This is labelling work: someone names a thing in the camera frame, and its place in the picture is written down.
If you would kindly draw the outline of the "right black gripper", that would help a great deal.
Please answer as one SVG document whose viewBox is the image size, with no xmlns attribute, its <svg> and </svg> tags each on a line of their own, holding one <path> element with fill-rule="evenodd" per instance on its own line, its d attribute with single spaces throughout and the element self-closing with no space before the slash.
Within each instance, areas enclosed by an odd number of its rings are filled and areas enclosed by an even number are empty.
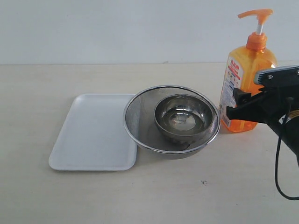
<svg viewBox="0 0 299 224">
<path fill-rule="evenodd" d="M 252 95 L 234 88 L 235 108 L 226 107 L 230 120 L 265 123 L 277 135 L 299 134 L 299 86 L 259 88 Z"/>
</svg>

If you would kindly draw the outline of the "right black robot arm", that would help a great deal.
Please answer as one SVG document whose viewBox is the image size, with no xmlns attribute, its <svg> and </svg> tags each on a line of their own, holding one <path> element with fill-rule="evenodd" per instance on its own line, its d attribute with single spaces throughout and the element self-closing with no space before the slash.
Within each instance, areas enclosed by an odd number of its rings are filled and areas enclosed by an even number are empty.
<svg viewBox="0 0 299 224">
<path fill-rule="evenodd" d="M 282 141 L 299 156 L 299 87 L 261 88 L 252 96 L 234 88 L 236 107 L 227 106 L 230 120 L 245 120 L 266 124 Z"/>
</svg>

